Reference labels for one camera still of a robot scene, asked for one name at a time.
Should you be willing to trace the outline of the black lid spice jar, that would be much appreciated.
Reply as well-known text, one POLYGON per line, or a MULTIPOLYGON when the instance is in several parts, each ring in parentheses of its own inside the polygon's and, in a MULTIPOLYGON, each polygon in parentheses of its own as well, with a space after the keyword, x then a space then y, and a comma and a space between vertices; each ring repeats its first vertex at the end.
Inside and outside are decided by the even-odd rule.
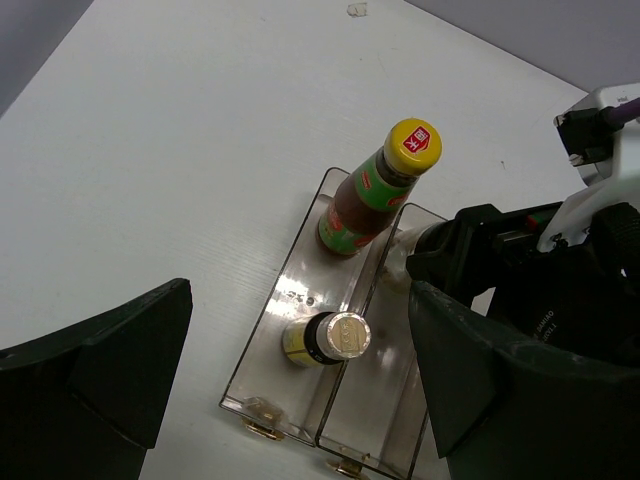
POLYGON ((406 260, 414 253, 418 241, 427 230, 427 226, 402 230, 392 239, 381 280, 394 293, 409 292, 411 277, 406 269, 406 260))

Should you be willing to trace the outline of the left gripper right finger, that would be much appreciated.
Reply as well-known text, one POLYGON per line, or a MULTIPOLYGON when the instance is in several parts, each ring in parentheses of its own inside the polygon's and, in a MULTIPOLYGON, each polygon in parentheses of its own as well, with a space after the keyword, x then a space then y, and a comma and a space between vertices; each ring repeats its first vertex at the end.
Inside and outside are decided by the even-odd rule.
POLYGON ((454 479, 635 479, 639 372, 533 340, 425 282, 409 323, 454 479))

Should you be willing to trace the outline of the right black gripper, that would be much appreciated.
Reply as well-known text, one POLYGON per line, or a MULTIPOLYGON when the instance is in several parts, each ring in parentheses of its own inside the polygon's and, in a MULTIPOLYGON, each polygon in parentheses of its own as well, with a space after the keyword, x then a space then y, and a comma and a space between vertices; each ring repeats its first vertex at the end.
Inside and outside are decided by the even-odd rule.
POLYGON ((534 340, 617 365, 639 362, 639 212, 623 202, 598 211, 585 240, 537 243, 558 211, 547 204, 501 212, 465 208, 421 233, 406 269, 468 306, 493 292, 491 319, 534 340))

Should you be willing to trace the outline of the small yellow label bottle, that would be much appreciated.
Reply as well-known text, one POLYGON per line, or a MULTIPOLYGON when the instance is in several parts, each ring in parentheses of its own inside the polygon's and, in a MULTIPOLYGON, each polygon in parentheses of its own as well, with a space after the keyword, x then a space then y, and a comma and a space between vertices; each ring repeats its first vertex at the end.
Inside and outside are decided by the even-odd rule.
POLYGON ((353 312, 321 312, 297 319, 284 330, 282 349, 301 367, 340 364, 361 357, 371 342, 366 320, 353 312))

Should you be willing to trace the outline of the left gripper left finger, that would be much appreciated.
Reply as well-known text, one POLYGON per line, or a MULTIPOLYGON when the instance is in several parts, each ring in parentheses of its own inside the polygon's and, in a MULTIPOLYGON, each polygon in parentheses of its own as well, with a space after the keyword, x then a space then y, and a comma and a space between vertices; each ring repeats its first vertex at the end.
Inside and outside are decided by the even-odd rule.
POLYGON ((4 479, 136 479, 156 445, 189 329, 173 279, 1 352, 4 479))

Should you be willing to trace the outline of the red chili sauce bottle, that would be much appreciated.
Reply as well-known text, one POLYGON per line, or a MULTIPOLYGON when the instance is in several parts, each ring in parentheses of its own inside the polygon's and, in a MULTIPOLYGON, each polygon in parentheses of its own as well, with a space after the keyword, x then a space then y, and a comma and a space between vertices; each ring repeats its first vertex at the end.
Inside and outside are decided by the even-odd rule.
POLYGON ((442 151, 441 136, 427 121, 398 122, 383 145, 338 187, 318 221, 320 242, 337 255, 359 253, 391 225, 442 151))

